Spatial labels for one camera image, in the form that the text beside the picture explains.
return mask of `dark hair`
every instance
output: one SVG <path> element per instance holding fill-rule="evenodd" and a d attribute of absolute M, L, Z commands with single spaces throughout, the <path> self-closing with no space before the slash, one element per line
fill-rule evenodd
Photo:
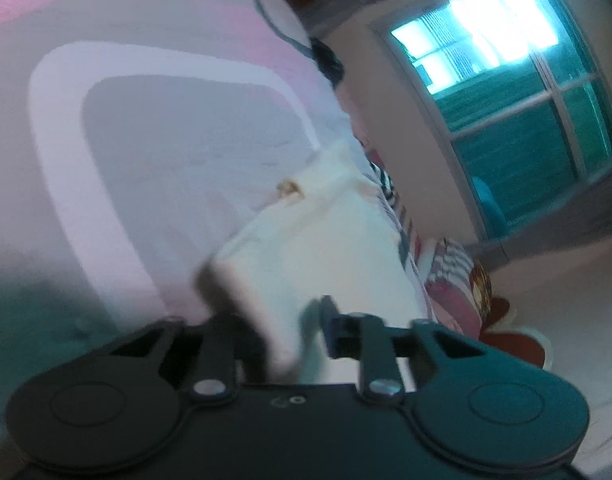
<path fill-rule="evenodd" d="M 337 88 L 340 82 L 342 82 L 343 74 L 345 73 L 342 62 L 323 41 L 317 38 L 310 38 L 310 43 L 312 44 L 313 58 L 319 70 L 330 81 L 333 88 Z"/>

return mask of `window pane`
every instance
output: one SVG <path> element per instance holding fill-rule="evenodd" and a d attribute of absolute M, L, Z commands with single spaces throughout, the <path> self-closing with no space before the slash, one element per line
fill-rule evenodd
<path fill-rule="evenodd" d="M 533 44 L 533 48 L 546 58 L 558 83 L 572 81 L 595 71 L 583 42 L 577 37 L 577 27 L 570 21 L 559 0 L 504 1 L 520 21 L 530 23 L 531 16 L 543 16 L 546 19 L 548 28 L 555 34 L 554 41 L 544 32 L 541 44 L 538 41 Z"/>
<path fill-rule="evenodd" d="M 586 169 L 595 171 L 612 155 L 611 135 L 595 88 L 587 84 L 570 90 L 564 94 L 564 101 L 575 125 Z"/>
<path fill-rule="evenodd" d="M 458 132 L 544 90 L 531 59 L 501 66 L 433 97 L 452 132 Z"/>
<path fill-rule="evenodd" d="M 451 131 L 545 89 L 530 53 L 534 44 L 552 46 L 557 37 L 537 3 L 528 1 L 535 9 L 528 24 L 505 0 L 451 0 L 392 31 Z"/>
<path fill-rule="evenodd" d="M 497 206 L 509 232 L 534 218 L 575 182 L 552 104 L 531 108 L 458 139 L 454 147 L 474 180 L 489 224 L 499 224 Z M 485 196 L 486 188 L 492 194 L 492 204 Z M 504 234 L 495 231 L 496 236 Z"/>

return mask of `circular pad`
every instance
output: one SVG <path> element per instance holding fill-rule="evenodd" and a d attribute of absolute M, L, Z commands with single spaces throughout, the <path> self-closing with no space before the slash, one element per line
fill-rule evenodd
<path fill-rule="evenodd" d="M 508 408 L 513 399 L 513 408 Z M 470 394 L 470 409 L 493 424 L 526 424 L 544 411 L 544 400 L 535 390 L 523 384 L 487 384 Z"/>
<path fill-rule="evenodd" d="M 178 394 L 148 361 L 100 356 L 32 379 L 10 398 L 6 420 L 38 463 L 112 470 L 145 458 L 179 415 Z"/>
<path fill-rule="evenodd" d="M 588 427 L 588 405 L 566 381 L 514 360 L 455 360 L 417 391 L 419 428 L 451 460 L 521 474 L 571 460 Z"/>

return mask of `window frame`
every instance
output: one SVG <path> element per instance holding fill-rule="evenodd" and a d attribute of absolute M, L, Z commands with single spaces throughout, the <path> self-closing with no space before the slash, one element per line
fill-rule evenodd
<path fill-rule="evenodd" d="M 445 6 L 448 1 L 449 0 L 413 0 L 406 6 L 375 20 L 369 25 L 369 28 L 372 30 L 373 34 L 377 36 L 378 42 L 380 43 L 382 49 L 386 51 L 388 59 L 393 64 L 393 68 L 398 73 L 402 73 L 403 69 L 406 84 L 417 98 L 417 102 L 420 104 L 420 110 L 424 116 L 425 122 L 432 131 L 435 140 L 438 142 L 439 147 L 444 154 L 449 170 L 451 171 L 457 188 L 459 189 L 462 199 L 467 207 L 476 235 L 480 241 L 485 242 L 488 240 L 496 240 L 497 238 L 493 235 L 492 226 L 484 217 L 478 194 L 474 189 L 472 180 L 468 175 L 465 165 L 462 164 L 453 143 L 458 139 L 476 135 L 483 128 L 486 128 L 491 124 L 517 116 L 523 113 L 523 111 L 532 107 L 537 107 L 544 103 L 550 102 L 556 108 L 556 115 L 558 122 L 560 122 L 561 132 L 563 135 L 565 135 L 565 140 L 569 147 L 571 165 L 574 173 L 576 174 L 576 183 L 571 186 L 571 188 L 567 190 L 563 196 L 560 197 L 560 199 L 556 200 L 556 204 L 545 206 L 539 212 L 535 212 L 536 216 L 541 216 L 542 214 L 552 210 L 554 207 L 561 206 L 562 203 L 569 200 L 570 197 L 576 192 L 579 192 L 579 190 L 591 186 L 594 182 L 596 182 L 599 175 L 605 174 L 606 171 L 609 171 L 609 169 L 612 167 L 611 157 L 598 170 L 591 173 L 587 171 L 584 156 L 580 148 L 579 139 L 576 135 L 575 126 L 564 101 L 564 95 L 573 89 L 583 88 L 585 85 L 599 82 L 604 91 L 604 100 L 606 101 L 605 105 L 607 108 L 606 110 L 603 109 L 602 113 L 605 115 L 604 120 L 609 123 L 607 126 L 611 130 L 612 95 L 606 83 L 606 78 L 602 72 L 601 66 L 596 61 L 596 55 L 591 45 L 586 40 L 584 32 L 576 25 L 577 20 L 574 13 L 564 0 L 553 0 L 551 1 L 551 4 L 556 8 L 556 10 L 561 9 L 561 11 L 564 13 L 564 16 L 561 16 L 561 18 L 565 18 L 567 20 L 570 19 L 572 22 L 574 30 L 567 31 L 570 33 L 571 39 L 585 50 L 584 54 L 588 56 L 590 63 L 593 66 L 592 73 L 560 84 L 557 82 L 555 75 L 552 73 L 545 56 L 539 52 L 531 52 L 531 59 L 534 62 L 539 75 L 544 80 L 545 90 L 543 92 L 539 92 L 538 94 L 532 95 L 521 102 L 503 108 L 502 110 L 499 110 L 498 112 L 487 116 L 474 124 L 466 126 L 458 132 L 452 132 L 441 114 L 441 111 L 439 110 L 433 96 L 423 83 L 421 76 L 409 61 L 403 45 L 391 34 L 391 31 L 395 30 L 396 28 L 406 25 L 406 23 L 416 20 L 428 12 L 440 9 L 441 7 Z"/>

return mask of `window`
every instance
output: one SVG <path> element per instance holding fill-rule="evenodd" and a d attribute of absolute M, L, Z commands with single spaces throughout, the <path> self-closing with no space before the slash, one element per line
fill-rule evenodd
<path fill-rule="evenodd" d="M 449 0 L 390 34 L 443 116 L 491 236 L 612 157 L 604 86 L 559 0 Z"/>

